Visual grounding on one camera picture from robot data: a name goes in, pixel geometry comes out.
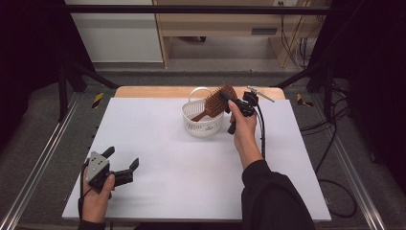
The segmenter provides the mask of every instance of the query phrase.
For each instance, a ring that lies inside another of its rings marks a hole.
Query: white basket
[[[193,136],[206,137],[217,133],[221,129],[224,112],[218,114],[212,118],[210,116],[204,116],[199,122],[194,122],[192,119],[204,111],[205,99],[191,101],[191,96],[198,90],[210,90],[206,87],[197,87],[193,89],[189,95],[189,102],[183,104],[182,113],[183,120],[185,122],[186,130]]]

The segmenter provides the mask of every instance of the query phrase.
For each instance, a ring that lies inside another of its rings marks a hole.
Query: wall
[[[148,0],[65,0],[67,5],[152,5]],[[73,13],[92,62],[162,62],[154,14]]]

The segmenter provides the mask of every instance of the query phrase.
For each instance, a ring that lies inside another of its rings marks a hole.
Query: human hand
[[[87,167],[84,170],[84,175],[87,175]],[[114,190],[115,175],[110,174],[104,182],[101,192],[98,194],[96,191],[90,187],[87,181],[83,177],[83,209],[82,209],[82,219],[101,223],[104,222],[104,216],[107,211],[108,198],[110,197],[111,191]]]
[[[229,107],[232,111],[230,123],[236,122],[234,144],[241,158],[242,167],[245,169],[254,161],[263,159],[255,140],[257,113],[251,117],[244,117],[238,106],[232,101],[229,101]]]

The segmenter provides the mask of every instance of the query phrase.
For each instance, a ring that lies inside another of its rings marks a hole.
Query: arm
[[[114,189],[114,182],[114,174],[110,174],[105,180],[101,192],[98,194],[90,187],[85,179],[83,179],[83,216],[80,220],[78,230],[103,230],[105,228],[104,216],[107,211],[108,198]]]
[[[242,229],[314,229],[305,204],[286,175],[271,172],[255,140],[257,116],[245,118],[229,102],[236,121],[234,142],[244,169]]]

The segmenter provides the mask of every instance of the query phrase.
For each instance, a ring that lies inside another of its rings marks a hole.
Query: white tabletop
[[[111,99],[92,148],[114,146],[110,170],[128,169],[139,157],[134,182],[117,187],[106,217],[134,221],[241,220],[242,167],[227,133],[207,138],[185,129],[181,107],[188,99]],[[314,221],[331,220],[290,102],[260,100],[265,120],[266,159],[272,171],[289,176]],[[79,179],[62,214],[78,219]]]

